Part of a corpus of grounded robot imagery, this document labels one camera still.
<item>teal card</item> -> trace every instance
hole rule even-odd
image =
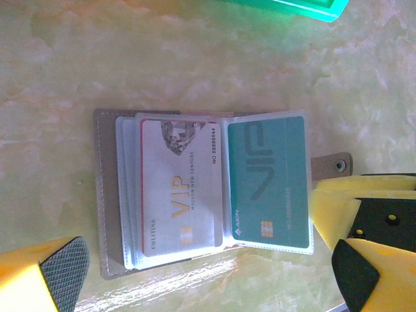
[[[232,123],[227,131],[234,239],[308,248],[304,118]]]

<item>vip card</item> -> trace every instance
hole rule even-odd
[[[232,123],[227,133],[233,238],[308,248],[304,118]]]
[[[222,243],[217,123],[142,120],[142,250],[147,257]]]

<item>black rubber pad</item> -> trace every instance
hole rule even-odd
[[[366,239],[416,252],[416,200],[358,199],[361,205],[348,238]]]
[[[342,239],[333,251],[332,268],[346,305],[360,312],[380,279],[378,271]]]
[[[59,312],[73,312],[83,287],[90,257],[86,241],[76,237],[40,264]]]

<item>marble surface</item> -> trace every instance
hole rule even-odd
[[[92,111],[309,109],[312,156],[414,172],[416,2],[350,0],[328,24],[220,0],[0,1],[0,251],[86,237],[77,311],[325,311],[330,252],[240,249],[99,275]]]

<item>card chip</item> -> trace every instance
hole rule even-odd
[[[188,245],[192,244],[192,227],[181,227],[181,244]]]
[[[261,222],[261,236],[273,238],[273,222],[271,221]]]

